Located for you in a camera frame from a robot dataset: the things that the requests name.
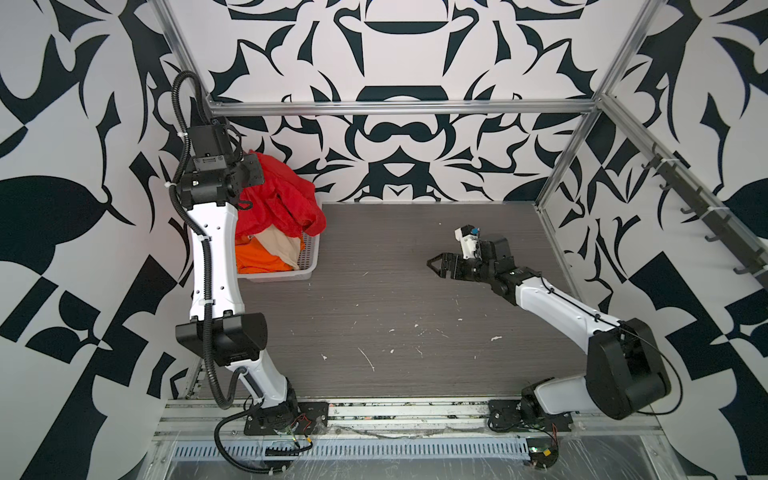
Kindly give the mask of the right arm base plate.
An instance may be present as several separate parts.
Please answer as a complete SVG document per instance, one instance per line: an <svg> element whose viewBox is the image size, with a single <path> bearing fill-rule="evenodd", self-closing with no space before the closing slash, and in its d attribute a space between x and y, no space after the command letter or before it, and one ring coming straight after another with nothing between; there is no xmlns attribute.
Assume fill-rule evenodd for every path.
<svg viewBox="0 0 768 480"><path fill-rule="evenodd" d="M548 414L534 397L493 399L488 402L488 428L497 433L513 430L544 430L548 433L569 432L573 423L570 413Z"/></svg>

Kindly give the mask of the aluminium mounting rail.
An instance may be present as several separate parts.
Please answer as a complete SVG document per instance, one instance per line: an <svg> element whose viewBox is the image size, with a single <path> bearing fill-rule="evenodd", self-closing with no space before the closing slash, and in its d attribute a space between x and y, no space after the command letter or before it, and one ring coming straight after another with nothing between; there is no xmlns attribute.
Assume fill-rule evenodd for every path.
<svg viewBox="0 0 768 480"><path fill-rule="evenodd" d="M489 397L464 398L352 398L304 399L294 425L303 435L318 433L373 437L420 434L479 433L487 427L492 411L511 408L514 398L491 404ZM166 404L152 436L154 440L205 439L228 415L241 413L237 404L224 411L211 400L174 400ZM559 414L548 420L530 421L538 429L565 435L661 435L659 421L633 415L613 420L598 413Z"/></svg>

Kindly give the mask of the black hook rack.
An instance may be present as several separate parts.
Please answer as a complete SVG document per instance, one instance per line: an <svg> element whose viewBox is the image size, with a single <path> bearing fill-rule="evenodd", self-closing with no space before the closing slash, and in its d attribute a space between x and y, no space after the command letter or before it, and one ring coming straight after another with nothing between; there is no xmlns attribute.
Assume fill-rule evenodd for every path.
<svg viewBox="0 0 768 480"><path fill-rule="evenodd" d="M753 233L736 215L735 211L718 199L699 180L687 164L675 157L664 156L657 143L642 148L647 162L642 166L645 173L652 173L661 180L661 195L657 202L657 220L662 225L662 210L670 194L683 202L680 214L687 219L702 222L710 231L705 240L721 243L739 262L733 268L736 275L753 277L763 289L767 289L767 245Z"/></svg>

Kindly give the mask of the aluminium frame left post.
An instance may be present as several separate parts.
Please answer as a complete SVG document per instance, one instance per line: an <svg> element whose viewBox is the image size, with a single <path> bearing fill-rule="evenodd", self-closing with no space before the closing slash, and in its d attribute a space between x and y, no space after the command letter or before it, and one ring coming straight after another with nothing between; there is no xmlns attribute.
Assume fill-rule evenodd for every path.
<svg viewBox="0 0 768 480"><path fill-rule="evenodd" d="M166 0L150 0L149 4L158 19L162 33L182 70L189 70L196 74L199 80L201 99L197 101L202 108L205 118L211 119L213 114L210 108L210 95L203 82L203 76L194 61L191 50L188 47L180 24L174 16L171 2Z"/></svg>

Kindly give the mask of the beige shorts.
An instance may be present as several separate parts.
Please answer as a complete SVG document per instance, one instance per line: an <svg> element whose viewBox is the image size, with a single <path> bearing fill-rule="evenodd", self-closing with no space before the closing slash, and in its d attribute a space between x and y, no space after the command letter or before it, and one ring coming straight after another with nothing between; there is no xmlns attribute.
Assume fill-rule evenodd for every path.
<svg viewBox="0 0 768 480"><path fill-rule="evenodd" d="M301 237L290 237L272 225L255 234L254 238L269 254L278 257L293 270L299 269L299 258L304 250Z"/></svg>

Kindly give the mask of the white plastic laundry basket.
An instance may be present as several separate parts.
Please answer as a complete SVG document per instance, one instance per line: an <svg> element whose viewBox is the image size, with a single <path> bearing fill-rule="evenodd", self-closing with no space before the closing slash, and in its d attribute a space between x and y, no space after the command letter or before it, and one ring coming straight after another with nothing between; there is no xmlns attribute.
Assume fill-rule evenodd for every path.
<svg viewBox="0 0 768 480"><path fill-rule="evenodd" d="M235 242L243 237L254 238L254 235L237 237ZM237 270L239 277L254 283L274 283L310 279L318 264L320 236L310 236L306 232L303 232L300 236L290 237L301 237L304 242L304 250L299 258L298 270L265 274L239 274Z"/></svg>

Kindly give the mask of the aluminium frame horizontal bar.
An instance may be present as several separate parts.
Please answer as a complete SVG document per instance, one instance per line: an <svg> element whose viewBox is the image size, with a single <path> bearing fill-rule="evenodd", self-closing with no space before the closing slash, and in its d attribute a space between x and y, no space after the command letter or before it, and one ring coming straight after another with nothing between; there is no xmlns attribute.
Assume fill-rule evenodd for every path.
<svg viewBox="0 0 768 480"><path fill-rule="evenodd" d="M505 113L585 113L589 99L566 100L446 100L362 102L222 103L210 101L220 116L344 116Z"/></svg>

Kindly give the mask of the aluminium frame post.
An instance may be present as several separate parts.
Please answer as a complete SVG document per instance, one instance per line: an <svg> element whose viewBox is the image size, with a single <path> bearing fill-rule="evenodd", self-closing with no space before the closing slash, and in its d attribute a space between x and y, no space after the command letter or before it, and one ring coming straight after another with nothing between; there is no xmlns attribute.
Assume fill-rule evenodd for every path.
<svg viewBox="0 0 768 480"><path fill-rule="evenodd" d="M565 150L557 159L552 173L538 195L535 201L538 210L543 210L554 195L558 185L563 180L570 165L575 159L579 148L585 142L587 136L602 115L605 100L618 85L629 62L637 54L643 41L648 36L653 21L662 7L666 4L667 2L662 0L647 0L642 3L642 8L639 10L636 19L633 21L625 39L622 41L615 58L610 63L605 77L596 88L594 95L589 102L589 109L582 115L580 123L575 128Z"/></svg>
<svg viewBox="0 0 768 480"><path fill-rule="evenodd" d="M213 114L210 108L210 95L203 82L203 76L194 61L191 50L188 47L180 24L174 16L171 2L166 0L150 0L149 4L158 19L162 33L182 70L189 70L196 74L199 80L201 99L197 101L202 108L205 118L211 119Z"/></svg>

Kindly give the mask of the orange shorts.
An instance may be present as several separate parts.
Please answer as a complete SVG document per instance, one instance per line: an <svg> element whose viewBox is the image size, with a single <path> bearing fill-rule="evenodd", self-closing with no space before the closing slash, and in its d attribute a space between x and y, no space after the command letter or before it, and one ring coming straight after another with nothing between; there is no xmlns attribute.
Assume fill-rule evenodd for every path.
<svg viewBox="0 0 768 480"><path fill-rule="evenodd" d="M243 237L235 242L239 274L265 274L293 271L294 267L271 254L256 238Z"/></svg>

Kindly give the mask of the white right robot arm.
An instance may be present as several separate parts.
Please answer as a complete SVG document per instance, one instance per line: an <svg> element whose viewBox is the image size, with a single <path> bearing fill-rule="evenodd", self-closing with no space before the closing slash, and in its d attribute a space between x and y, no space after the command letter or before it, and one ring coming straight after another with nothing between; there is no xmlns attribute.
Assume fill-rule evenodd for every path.
<svg viewBox="0 0 768 480"><path fill-rule="evenodd" d="M586 355L584 373L525 388L513 415L516 421L540 423L572 412L601 413L613 420L647 415L680 380L644 321L602 313L556 288L541 272L517 264L503 237L482 240L474 233L461 234L459 242L460 252L440 253L427 267L441 278L488 285Z"/></svg>

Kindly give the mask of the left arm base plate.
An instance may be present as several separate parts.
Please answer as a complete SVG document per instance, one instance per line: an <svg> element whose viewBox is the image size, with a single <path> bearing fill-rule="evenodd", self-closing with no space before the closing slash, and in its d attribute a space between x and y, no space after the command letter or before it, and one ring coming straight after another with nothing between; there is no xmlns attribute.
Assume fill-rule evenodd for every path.
<svg viewBox="0 0 768 480"><path fill-rule="evenodd" d="M267 436L287 433L311 435L327 426L329 404L326 402L284 402L275 407L251 407L247 411L244 434Z"/></svg>

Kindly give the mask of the aluminium frame right post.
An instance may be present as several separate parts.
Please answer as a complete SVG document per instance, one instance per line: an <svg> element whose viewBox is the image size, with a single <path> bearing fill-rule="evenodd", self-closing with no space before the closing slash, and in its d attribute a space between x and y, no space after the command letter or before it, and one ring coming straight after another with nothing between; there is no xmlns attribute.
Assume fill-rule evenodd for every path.
<svg viewBox="0 0 768 480"><path fill-rule="evenodd" d="M610 63L605 77L596 88L594 95L589 102L589 109L582 115L580 123L575 128L565 150L557 159L552 173L538 195L535 201L538 210L543 210L554 195L558 185L563 180L570 165L575 159L579 148L585 142L587 136L602 115L605 100L618 85L629 62L637 54L643 41L648 36L653 21L662 7L666 4L667 2L662 0L647 0L642 3L642 8L639 10L636 19L633 21L625 39L622 41L615 58Z"/></svg>

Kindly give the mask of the aluminium frame right side bar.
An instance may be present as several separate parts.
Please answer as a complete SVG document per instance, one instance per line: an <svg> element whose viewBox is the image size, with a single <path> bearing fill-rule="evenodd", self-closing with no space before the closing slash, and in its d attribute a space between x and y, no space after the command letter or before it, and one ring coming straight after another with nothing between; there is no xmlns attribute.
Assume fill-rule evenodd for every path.
<svg viewBox="0 0 768 480"><path fill-rule="evenodd" d="M705 239L721 243L739 262L737 275L749 275L767 287L767 246L736 212L716 197L689 167L668 151L615 97L602 94L597 106L647 158L644 170L663 180L663 191L675 192L684 202L681 213L703 222L710 230Z"/></svg>

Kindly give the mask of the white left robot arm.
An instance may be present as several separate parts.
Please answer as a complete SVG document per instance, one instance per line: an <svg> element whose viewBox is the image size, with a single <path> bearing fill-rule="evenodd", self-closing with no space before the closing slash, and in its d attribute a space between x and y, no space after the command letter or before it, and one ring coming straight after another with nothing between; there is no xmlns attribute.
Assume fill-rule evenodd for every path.
<svg viewBox="0 0 768 480"><path fill-rule="evenodd" d="M257 155L195 157L168 184L176 213L190 230L193 295L176 340L198 355L214 401L230 408L239 386L254 401L248 411L264 428L281 430L299 414L295 391L267 351L261 313L246 311L238 283L235 233L240 195L264 181Z"/></svg>

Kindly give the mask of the red shorts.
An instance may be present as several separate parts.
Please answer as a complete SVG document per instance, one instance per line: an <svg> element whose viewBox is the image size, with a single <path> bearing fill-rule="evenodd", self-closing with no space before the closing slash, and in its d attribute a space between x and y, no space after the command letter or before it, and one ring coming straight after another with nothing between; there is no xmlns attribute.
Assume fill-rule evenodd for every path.
<svg viewBox="0 0 768 480"><path fill-rule="evenodd" d="M314 185L280 160L254 154L262 167L264 183L247 187L240 194L240 203L250 203L251 208L239 211L236 236L256 235L271 226L288 237L320 235L327 221L316 200Z"/></svg>

